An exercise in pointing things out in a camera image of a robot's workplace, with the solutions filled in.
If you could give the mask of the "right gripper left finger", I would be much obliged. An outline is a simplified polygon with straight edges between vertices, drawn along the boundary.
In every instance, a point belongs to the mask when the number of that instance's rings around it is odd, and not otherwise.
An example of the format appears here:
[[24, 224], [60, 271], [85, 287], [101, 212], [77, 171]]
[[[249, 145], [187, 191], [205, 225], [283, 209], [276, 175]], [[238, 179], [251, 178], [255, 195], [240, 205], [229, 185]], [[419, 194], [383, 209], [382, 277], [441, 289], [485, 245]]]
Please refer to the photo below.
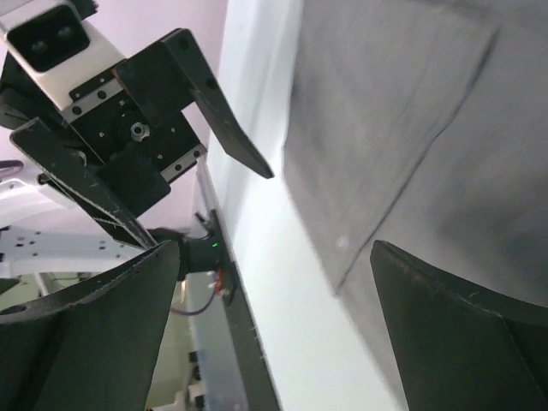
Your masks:
[[3, 410], [143, 410], [180, 267], [173, 241], [1, 312]]

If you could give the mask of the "grey long sleeve shirt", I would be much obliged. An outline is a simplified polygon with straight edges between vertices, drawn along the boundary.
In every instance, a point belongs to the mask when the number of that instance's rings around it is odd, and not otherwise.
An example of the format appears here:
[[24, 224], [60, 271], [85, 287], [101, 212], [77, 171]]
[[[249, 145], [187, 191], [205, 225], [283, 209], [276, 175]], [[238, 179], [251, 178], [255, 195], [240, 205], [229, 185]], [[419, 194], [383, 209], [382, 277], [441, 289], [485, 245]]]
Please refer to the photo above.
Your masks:
[[376, 240], [547, 302], [546, 2], [304, 2], [283, 175], [405, 409]]

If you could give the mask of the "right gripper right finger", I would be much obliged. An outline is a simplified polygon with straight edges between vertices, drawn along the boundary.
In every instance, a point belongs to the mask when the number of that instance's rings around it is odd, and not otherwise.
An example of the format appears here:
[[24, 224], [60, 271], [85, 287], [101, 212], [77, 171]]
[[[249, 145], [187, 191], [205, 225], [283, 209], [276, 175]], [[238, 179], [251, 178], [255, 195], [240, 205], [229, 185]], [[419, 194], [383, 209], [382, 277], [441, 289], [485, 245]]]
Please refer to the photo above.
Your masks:
[[547, 309], [387, 241], [370, 261], [411, 410], [545, 410]]

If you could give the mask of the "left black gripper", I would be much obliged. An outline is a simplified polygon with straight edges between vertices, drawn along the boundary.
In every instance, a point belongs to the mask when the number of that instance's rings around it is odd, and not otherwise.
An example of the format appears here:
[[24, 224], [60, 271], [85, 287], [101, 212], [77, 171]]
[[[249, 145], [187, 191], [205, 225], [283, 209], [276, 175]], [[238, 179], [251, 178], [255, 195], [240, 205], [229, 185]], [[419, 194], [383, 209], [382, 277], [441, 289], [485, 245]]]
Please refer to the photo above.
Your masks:
[[[270, 165], [241, 128], [192, 32], [177, 28], [162, 42], [175, 58], [191, 99], [224, 152], [265, 179]], [[136, 219], [170, 192], [170, 184], [205, 152], [180, 110], [147, 115], [119, 72], [125, 60], [69, 93], [60, 111], [9, 54], [5, 97], [23, 116], [10, 141], [113, 240], [157, 246]]]

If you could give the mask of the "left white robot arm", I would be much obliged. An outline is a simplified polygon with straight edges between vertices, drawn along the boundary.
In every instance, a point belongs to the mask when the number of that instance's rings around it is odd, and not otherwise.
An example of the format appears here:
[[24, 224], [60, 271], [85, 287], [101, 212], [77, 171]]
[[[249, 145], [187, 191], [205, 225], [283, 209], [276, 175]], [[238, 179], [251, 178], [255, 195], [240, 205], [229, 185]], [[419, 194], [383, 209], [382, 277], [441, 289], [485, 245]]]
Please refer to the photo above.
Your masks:
[[1, 274], [102, 271], [174, 229], [164, 200], [206, 146], [195, 105], [220, 146], [260, 176], [269, 164], [241, 129], [193, 34], [177, 28], [125, 57], [94, 26], [15, 30], [1, 76], [1, 124], [20, 152], [2, 165]]

